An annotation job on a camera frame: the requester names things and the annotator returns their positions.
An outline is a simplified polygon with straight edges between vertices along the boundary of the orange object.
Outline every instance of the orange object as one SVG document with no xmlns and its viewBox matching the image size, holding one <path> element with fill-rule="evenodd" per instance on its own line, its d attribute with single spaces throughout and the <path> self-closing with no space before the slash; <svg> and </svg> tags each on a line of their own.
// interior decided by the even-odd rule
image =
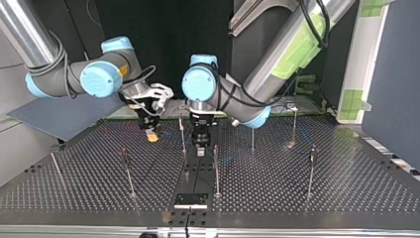
<svg viewBox="0 0 420 238">
<path fill-rule="evenodd" d="M 148 140 L 150 142 L 156 142 L 158 140 L 158 134 L 156 134 L 156 133 L 148 134 Z"/>
</svg>

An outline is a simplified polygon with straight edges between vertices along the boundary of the wall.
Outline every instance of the wall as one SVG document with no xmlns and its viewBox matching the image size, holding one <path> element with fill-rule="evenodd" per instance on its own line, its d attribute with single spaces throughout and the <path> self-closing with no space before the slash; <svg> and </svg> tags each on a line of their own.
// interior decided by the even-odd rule
<svg viewBox="0 0 420 238">
<path fill-rule="evenodd" d="M 35 97 L 25 82 L 26 70 L 10 43 L 0 32 L 0 185 L 42 159 L 56 139 L 32 129 L 6 113 Z"/>
<path fill-rule="evenodd" d="M 391 3 L 375 62 L 363 130 L 417 169 L 420 145 L 420 1 Z"/>
</svg>

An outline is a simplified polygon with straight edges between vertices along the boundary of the metal base plate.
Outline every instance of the metal base plate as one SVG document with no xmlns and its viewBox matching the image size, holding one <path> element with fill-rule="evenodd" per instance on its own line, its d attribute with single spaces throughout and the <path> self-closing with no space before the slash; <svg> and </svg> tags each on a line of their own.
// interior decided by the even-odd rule
<svg viewBox="0 0 420 238">
<path fill-rule="evenodd" d="M 270 118 L 252 152 L 252 129 L 222 120 L 222 195 L 188 216 L 173 207 L 185 179 L 178 121 L 162 121 L 153 144 L 135 121 L 105 121 L 56 153 L 62 176 L 46 158 L 1 187 L 0 224 L 420 229 L 417 180 L 329 116 L 298 117 L 288 148 L 292 123 Z M 308 195 L 312 144 L 319 153 Z M 119 161 L 123 146 L 133 157 L 135 198 Z"/>
</svg>

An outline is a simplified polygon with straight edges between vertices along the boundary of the vertical post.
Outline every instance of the vertical post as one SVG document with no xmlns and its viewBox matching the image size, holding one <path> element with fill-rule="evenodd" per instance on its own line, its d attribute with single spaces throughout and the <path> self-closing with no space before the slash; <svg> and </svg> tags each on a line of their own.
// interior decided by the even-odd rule
<svg viewBox="0 0 420 238">
<path fill-rule="evenodd" d="M 219 164 L 218 164 L 218 156 L 219 156 L 219 149 L 218 149 L 217 145 L 214 145 L 213 158 L 214 158 L 214 169 L 216 171 L 216 197 L 220 197 L 222 195 L 220 193 L 220 187 L 219 187 Z"/>
</svg>

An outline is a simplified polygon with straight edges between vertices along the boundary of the white cable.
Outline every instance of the white cable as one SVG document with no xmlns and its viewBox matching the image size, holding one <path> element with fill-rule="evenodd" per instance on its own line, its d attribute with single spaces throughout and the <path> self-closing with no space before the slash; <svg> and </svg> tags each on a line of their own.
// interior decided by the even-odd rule
<svg viewBox="0 0 420 238">
<path fill-rule="evenodd" d="M 87 12 L 87 16 L 89 16 L 90 20 L 92 20 L 93 23 L 95 23 L 99 27 L 102 27 L 102 25 L 100 23 L 98 23 L 95 19 L 93 19 L 92 15 L 90 15 L 89 3 L 90 3 L 90 0 L 87 0 L 86 1 L 86 12 Z"/>
</svg>

